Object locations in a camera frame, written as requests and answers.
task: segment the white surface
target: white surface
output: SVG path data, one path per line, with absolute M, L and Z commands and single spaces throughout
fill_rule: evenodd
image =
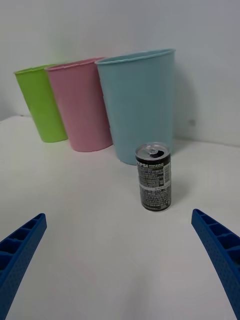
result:
M 140 203 L 137 168 L 110 147 L 41 142 L 30 118 L 0 124 L 0 238 L 44 212 L 47 230 L 8 320 L 235 320 L 191 226 L 199 208 L 240 235 L 240 149 L 178 142 L 172 206 Z
M 240 146 L 239 12 L 239 0 L 1 0 L 0 120 L 29 114 L 16 70 L 176 48 L 176 135 Z

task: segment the can pull tab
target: can pull tab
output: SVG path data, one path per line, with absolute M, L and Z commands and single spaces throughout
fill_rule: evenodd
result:
M 164 152 L 162 150 L 151 149 L 149 150 L 149 154 L 151 158 L 159 158 L 164 155 Z

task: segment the soda can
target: soda can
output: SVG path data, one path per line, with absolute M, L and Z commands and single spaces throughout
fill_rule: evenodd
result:
M 162 211 L 171 204 L 171 154 L 160 142 L 136 149 L 141 203 L 151 211 Z

